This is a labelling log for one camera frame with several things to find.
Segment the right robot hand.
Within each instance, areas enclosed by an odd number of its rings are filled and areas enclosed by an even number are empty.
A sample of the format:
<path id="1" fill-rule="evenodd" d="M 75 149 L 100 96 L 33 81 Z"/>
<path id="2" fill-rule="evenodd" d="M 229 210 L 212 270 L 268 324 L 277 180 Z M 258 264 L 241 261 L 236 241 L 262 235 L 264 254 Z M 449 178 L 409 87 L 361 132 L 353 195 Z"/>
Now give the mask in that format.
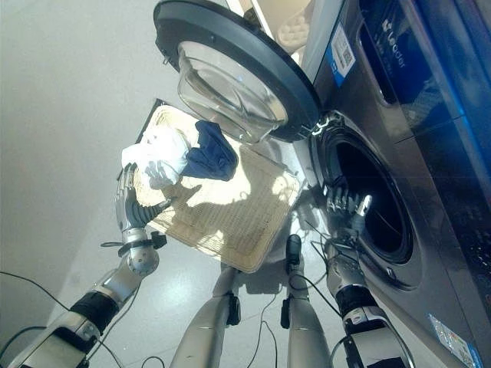
<path id="1" fill-rule="evenodd" d="M 335 183 L 333 186 L 324 185 L 323 194 L 328 227 L 332 231 L 347 228 L 355 232 L 363 232 L 365 218 L 373 202 L 372 195 L 361 195 L 340 183 Z"/>

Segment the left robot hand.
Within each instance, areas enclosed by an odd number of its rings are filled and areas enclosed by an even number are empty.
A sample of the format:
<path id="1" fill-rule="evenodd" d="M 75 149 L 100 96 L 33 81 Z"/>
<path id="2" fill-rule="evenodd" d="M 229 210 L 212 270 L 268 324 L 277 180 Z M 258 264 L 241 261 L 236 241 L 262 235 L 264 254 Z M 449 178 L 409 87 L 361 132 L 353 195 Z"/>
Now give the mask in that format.
<path id="1" fill-rule="evenodd" d="M 141 205 L 133 183 L 136 171 L 137 164 L 129 163 L 122 169 L 117 180 L 115 211 L 117 224 L 122 233 L 135 228 L 145 228 L 149 222 L 173 203 L 173 198 L 170 198 L 156 205 Z"/>

